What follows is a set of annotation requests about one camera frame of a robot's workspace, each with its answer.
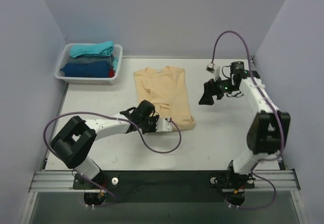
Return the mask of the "cream yellow t shirt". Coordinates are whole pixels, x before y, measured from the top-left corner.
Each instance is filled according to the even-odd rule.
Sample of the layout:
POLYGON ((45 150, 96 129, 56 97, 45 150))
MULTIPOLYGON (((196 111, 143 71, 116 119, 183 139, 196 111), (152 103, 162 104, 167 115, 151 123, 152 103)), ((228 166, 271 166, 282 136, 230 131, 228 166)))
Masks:
POLYGON ((151 102, 162 118, 172 118, 180 130, 194 128, 195 120, 189 108, 183 68, 147 67, 134 72, 134 80, 139 102, 151 102))

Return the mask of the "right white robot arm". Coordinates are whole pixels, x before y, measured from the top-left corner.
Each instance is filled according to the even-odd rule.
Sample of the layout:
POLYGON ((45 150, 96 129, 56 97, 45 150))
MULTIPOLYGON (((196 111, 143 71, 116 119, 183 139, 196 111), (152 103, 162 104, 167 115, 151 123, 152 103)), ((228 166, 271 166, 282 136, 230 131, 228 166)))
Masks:
POLYGON ((242 175, 250 174, 262 161, 274 161, 282 154, 287 141, 291 116, 281 112, 265 90, 260 75, 252 69, 245 69, 242 61, 232 62, 230 76, 220 78, 220 68, 213 63, 206 70, 213 78, 204 83, 200 105, 213 105, 226 94, 241 93, 254 114, 247 132, 247 149, 230 163, 233 170, 225 173, 224 180, 229 187, 242 182, 242 175))

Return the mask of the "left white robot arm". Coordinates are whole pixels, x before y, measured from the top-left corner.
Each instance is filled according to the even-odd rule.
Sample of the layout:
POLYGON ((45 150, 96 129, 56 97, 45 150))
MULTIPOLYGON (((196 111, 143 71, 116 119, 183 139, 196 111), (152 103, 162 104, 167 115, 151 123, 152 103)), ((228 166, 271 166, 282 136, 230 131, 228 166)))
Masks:
POLYGON ((169 129, 169 122, 156 113, 155 106, 143 100, 138 107, 121 111, 109 119, 72 117, 52 139, 50 147, 67 168, 85 176, 86 185, 97 189, 105 186, 105 179, 102 170, 88 156, 95 140, 137 130, 145 134, 169 129))

